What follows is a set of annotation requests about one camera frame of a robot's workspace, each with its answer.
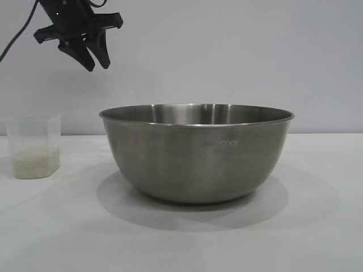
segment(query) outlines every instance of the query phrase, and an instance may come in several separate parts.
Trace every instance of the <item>white table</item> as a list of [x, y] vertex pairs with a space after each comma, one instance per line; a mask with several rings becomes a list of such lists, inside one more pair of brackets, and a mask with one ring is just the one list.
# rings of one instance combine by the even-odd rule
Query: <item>white table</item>
[[254, 195], [171, 207], [119, 174], [104, 136], [17, 180], [0, 138], [1, 272], [363, 271], [363, 134], [289, 135]]

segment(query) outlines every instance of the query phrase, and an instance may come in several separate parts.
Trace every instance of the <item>white wall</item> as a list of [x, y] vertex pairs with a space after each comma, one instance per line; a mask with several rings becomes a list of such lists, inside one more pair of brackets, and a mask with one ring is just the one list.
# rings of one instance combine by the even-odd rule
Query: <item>white wall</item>
[[[1, 49], [33, 1], [2, 2]], [[112, 66], [88, 73], [57, 42], [33, 39], [50, 24], [39, 6], [0, 64], [0, 116], [58, 112], [65, 134], [100, 134], [98, 112], [110, 107], [253, 104], [293, 111], [292, 132], [363, 132], [362, 0], [109, 0], [96, 10], [116, 11], [125, 24], [108, 31]]]

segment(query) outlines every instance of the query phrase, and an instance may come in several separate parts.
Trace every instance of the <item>metal mixing bowl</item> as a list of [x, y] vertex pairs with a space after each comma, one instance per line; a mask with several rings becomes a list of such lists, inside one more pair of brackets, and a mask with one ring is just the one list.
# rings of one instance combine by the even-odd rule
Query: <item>metal mixing bowl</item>
[[294, 117], [221, 104], [141, 105], [100, 116], [126, 179], [146, 194], [184, 203], [253, 192], [275, 167]]

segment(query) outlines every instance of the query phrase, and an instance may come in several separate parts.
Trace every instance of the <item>bowl rim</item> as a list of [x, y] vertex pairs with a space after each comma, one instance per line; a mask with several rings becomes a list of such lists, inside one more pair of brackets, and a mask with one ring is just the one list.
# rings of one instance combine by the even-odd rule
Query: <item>bowl rim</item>
[[[131, 121], [131, 120], [122, 120], [118, 118], [112, 118], [106, 116], [106, 112], [116, 110], [116, 109], [125, 109], [125, 108], [137, 108], [137, 107], [148, 107], [148, 106], [184, 106], [184, 105], [228, 105], [228, 106], [238, 106], [238, 107], [249, 107], [249, 108], [260, 108], [260, 109], [274, 109], [277, 111], [285, 112], [289, 115], [287, 118], [271, 120], [271, 121], [263, 121], [263, 122], [250, 122], [250, 123], [234, 123], [234, 124], [165, 124], [165, 123], [154, 123], [154, 122], [142, 122], [142, 121]], [[206, 104], [198, 104], [198, 103], [190, 103], [190, 104], [145, 104], [145, 105], [130, 105], [124, 107], [115, 107], [109, 108], [101, 111], [99, 116], [108, 121], [114, 121], [121, 124], [133, 124], [133, 125], [143, 125], [143, 126], [161, 126], [167, 128], [228, 128], [228, 127], [236, 127], [236, 126], [259, 126], [259, 125], [268, 125], [268, 124], [275, 124], [275, 123], [282, 123], [287, 122], [295, 118], [295, 114], [291, 111], [280, 109], [280, 108], [272, 108], [272, 107], [264, 107], [258, 105], [242, 105], [242, 104], [213, 104], [213, 103], [206, 103]]]

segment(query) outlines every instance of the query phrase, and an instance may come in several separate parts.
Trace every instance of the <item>plastic container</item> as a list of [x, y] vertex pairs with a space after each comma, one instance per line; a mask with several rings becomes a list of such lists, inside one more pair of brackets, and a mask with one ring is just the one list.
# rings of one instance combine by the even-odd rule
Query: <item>plastic container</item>
[[49, 177], [61, 166], [61, 116], [28, 115], [6, 121], [14, 176], [18, 179]]

